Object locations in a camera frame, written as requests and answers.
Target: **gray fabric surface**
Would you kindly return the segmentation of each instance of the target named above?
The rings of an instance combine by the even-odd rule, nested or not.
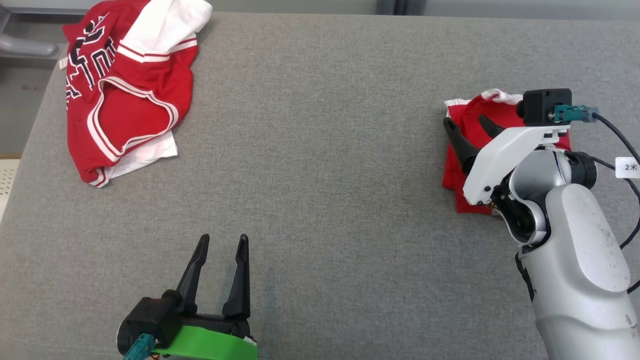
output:
[[[198,41],[179,156],[104,189],[68,155],[54,72],[0,225],[0,359],[118,359],[124,316],[203,233],[209,313],[250,237],[263,359],[546,358],[515,242],[440,186],[442,102],[569,87],[640,145],[640,24],[215,13]],[[626,154],[601,124],[572,142]],[[603,170],[594,193],[622,241],[628,186]],[[640,240],[625,255],[637,279]]]

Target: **clothing tag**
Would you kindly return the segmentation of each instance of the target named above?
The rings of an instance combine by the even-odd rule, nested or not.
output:
[[[67,62],[68,62],[68,58],[64,58],[58,61],[58,66],[60,67],[60,70],[64,70],[67,68]]]
[[[616,177],[618,179],[640,179],[640,166],[634,158],[616,158]]]

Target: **white stripe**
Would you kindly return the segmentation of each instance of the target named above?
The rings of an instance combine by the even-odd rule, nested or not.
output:
[[[471,100],[453,99],[453,100],[445,101],[444,104],[448,107],[448,106],[454,106],[454,105],[466,105],[470,102]]]
[[[101,172],[100,170],[101,168],[95,169],[95,171],[98,173],[98,179],[90,182],[89,185],[97,186],[99,183],[102,182],[102,180],[104,180],[104,173]]]
[[[97,110],[102,105],[102,100],[104,99],[104,93],[102,93],[102,83],[100,83],[100,82],[99,82],[99,88],[100,88],[100,99],[98,100],[98,103],[95,105],[95,107],[93,109],[91,109],[91,112],[89,112],[89,116],[86,117],[86,126],[89,129],[89,133],[91,134],[91,137],[93,138],[93,141],[95,142],[96,145],[98,145],[98,148],[107,157],[107,159],[109,159],[111,161],[118,161],[118,157],[115,156],[107,148],[107,145],[102,141],[102,139],[98,135],[98,131],[97,131],[95,125],[93,124],[94,114],[97,114]]]
[[[130,84],[126,83],[123,79],[120,78],[115,78],[113,76],[108,76],[104,79],[108,79],[110,83],[118,86],[119,88],[121,88],[122,90],[128,91],[130,93],[134,93],[134,92],[138,92],[139,94],[143,95],[136,95],[139,97],[148,97],[149,100],[151,100],[151,102],[160,105],[162,107],[164,107],[167,112],[169,113],[169,125],[167,126],[166,130],[169,130],[173,127],[173,125],[175,125],[175,123],[178,121],[178,109],[170,102],[164,102],[164,101],[160,101],[158,100],[158,98],[156,97],[156,95],[152,92],[152,91],[144,91],[144,90],[140,90],[138,88],[134,88],[133,86],[131,86]]]
[[[169,54],[162,56],[141,56],[122,46],[118,46],[118,52],[139,63],[159,63],[169,60]]]
[[[178,44],[174,46],[173,49],[171,49],[171,52],[174,53],[176,51],[184,50],[188,47],[197,46],[197,45],[198,45],[198,41],[194,38],[189,42],[183,42],[182,44]]]
[[[104,178],[104,182],[102,184],[97,185],[97,188],[102,188],[104,185],[107,185],[109,183],[109,178],[107,177],[107,174],[104,173],[104,167],[100,168],[100,172],[102,173],[102,177]]]
[[[102,91],[104,82],[111,83],[116,87],[118,87],[119,89],[126,91],[137,97],[141,97],[141,98],[146,97],[152,103],[162,106],[167,111],[167,114],[169,115],[169,121],[167,122],[166,129],[164,131],[161,131],[158,134],[135,136],[133,138],[130,138],[124,144],[121,151],[116,149],[116,147],[109,141],[109,138],[104,134],[102,128],[100,127],[100,122],[98,119],[98,112],[104,101],[104,92]],[[144,91],[138,88],[134,88],[130,84],[126,83],[124,80],[113,77],[113,76],[108,76],[106,78],[100,79],[98,81],[98,85],[100,89],[100,99],[98,100],[98,103],[96,104],[96,106],[91,110],[91,112],[89,112],[89,116],[87,117],[87,127],[89,129],[89,133],[93,138],[93,141],[96,143],[98,148],[102,151],[102,153],[111,161],[118,161],[128,148],[138,145],[140,143],[143,143],[151,138],[164,134],[165,132],[170,130],[178,121],[178,109],[174,105],[168,102],[163,102],[158,100],[152,91]]]
[[[100,127],[100,124],[98,123],[98,111],[100,110],[100,108],[102,107],[102,103],[104,102],[104,92],[102,91],[103,90],[102,87],[103,87],[103,84],[98,80],[98,89],[100,89],[100,99],[98,99],[98,103],[96,104],[92,112],[89,113],[89,116],[92,116],[92,121],[94,124],[93,126],[98,131],[98,134],[101,136],[101,138],[98,137],[98,139],[99,140],[104,139],[102,143],[104,145],[107,145],[109,150],[111,150],[109,154],[111,156],[114,156],[114,154],[116,155],[118,154],[118,149],[116,149],[116,147],[113,146],[113,144],[107,139],[107,134],[104,133],[104,131]],[[119,157],[111,158],[111,161],[118,161],[118,159]]]
[[[196,35],[195,34],[191,34],[190,36],[184,38],[183,40],[180,40],[179,42],[176,43],[180,44],[181,42],[185,41],[185,40],[195,40]],[[120,41],[120,45],[124,45],[124,47],[126,47],[128,50],[133,51],[134,53],[140,54],[140,55],[165,55],[168,56],[170,51],[153,51],[153,50],[142,50],[139,47],[136,47],[135,45],[130,44],[128,41],[126,41],[125,39],[122,39]]]

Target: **black cable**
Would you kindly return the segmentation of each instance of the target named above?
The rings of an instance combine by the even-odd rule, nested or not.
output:
[[[625,147],[627,148],[627,150],[629,150],[629,152],[631,153],[631,155],[633,155],[634,159],[636,160],[636,163],[640,164],[640,156],[638,155],[638,153],[636,152],[636,150],[634,149],[633,145],[631,145],[631,143],[627,140],[627,138],[620,132],[620,130],[618,130],[618,128],[611,124],[610,121],[608,121],[607,119],[605,119],[603,116],[601,116],[600,114],[597,113],[593,113],[593,118],[594,119],[598,119],[601,123],[605,124],[605,126],[607,126],[611,131],[613,131],[614,134],[616,134],[616,136],[622,141],[623,144],[625,144]],[[610,163],[598,159],[594,156],[590,156],[590,158],[615,171],[616,167],[614,165],[611,165]],[[633,180],[631,179],[624,179],[629,186],[631,187],[631,190],[633,190],[634,194],[636,195],[636,197],[638,198],[638,204],[640,204],[640,191],[638,191],[638,188],[636,186],[636,184],[634,184]],[[634,237],[636,236],[636,234],[640,231],[640,218],[638,218],[638,222],[636,224],[636,227],[634,228],[634,230],[631,232],[631,234],[629,235],[629,237],[622,243],[620,244],[620,249],[624,249],[630,242],[631,240],[634,239]],[[632,292],[634,292],[634,290],[640,288],[640,280],[636,281],[635,284],[633,284],[629,289],[627,289],[627,293],[631,294]]]
[[[598,159],[595,156],[589,156],[593,161],[597,162],[598,164],[604,165],[606,167],[608,167],[609,169],[615,171],[616,167],[614,165],[611,165],[610,163]],[[634,194],[636,195],[636,197],[638,198],[638,205],[640,206],[640,190],[638,190],[638,187],[636,186],[636,184],[631,180],[631,179],[623,179],[624,181],[626,181],[629,186],[631,187],[631,190],[633,190]],[[625,246],[629,245],[629,243],[631,242],[631,240],[634,239],[634,237],[638,234],[638,232],[640,231],[640,218],[638,218],[638,222],[636,224],[636,228],[631,232],[631,234],[627,237],[627,239],[620,245],[621,249],[624,249]]]
[[[625,138],[625,136],[622,135],[622,133],[620,132],[620,130],[618,130],[617,127],[615,127],[613,124],[611,124],[609,120],[605,119],[603,116],[601,116],[598,113],[593,113],[593,118],[600,120],[601,123],[605,124],[609,129],[611,129],[611,131],[613,131],[613,133],[616,134],[616,136],[622,141],[622,143],[625,144],[625,146],[627,147],[627,150],[629,150],[631,155],[633,155],[634,159],[636,159],[636,162],[640,164],[640,156],[634,149],[633,145],[631,145],[629,140],[627,140],[627,138]]]
[[[638,287],[640,287],[640,280],[636,281],[635,284],[633,284],[629,289],[627,289],[627,293],[631,294],[632,292],[634,292],[635,289],[638,289]]]

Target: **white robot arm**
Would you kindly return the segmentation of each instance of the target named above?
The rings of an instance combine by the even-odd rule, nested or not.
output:
[[[525,126],[509,129],[481,116],[493,137],[482,149],[445,119],[468,175],[463,193],[500,214],[520,245],[516,265],[550,360],[638,360],[629,268],[589,190],[595,162],[553,146],[569,121],[591,122],[592,110],[571,106],[569,89],[548,89],[526,92],[518,114]]]

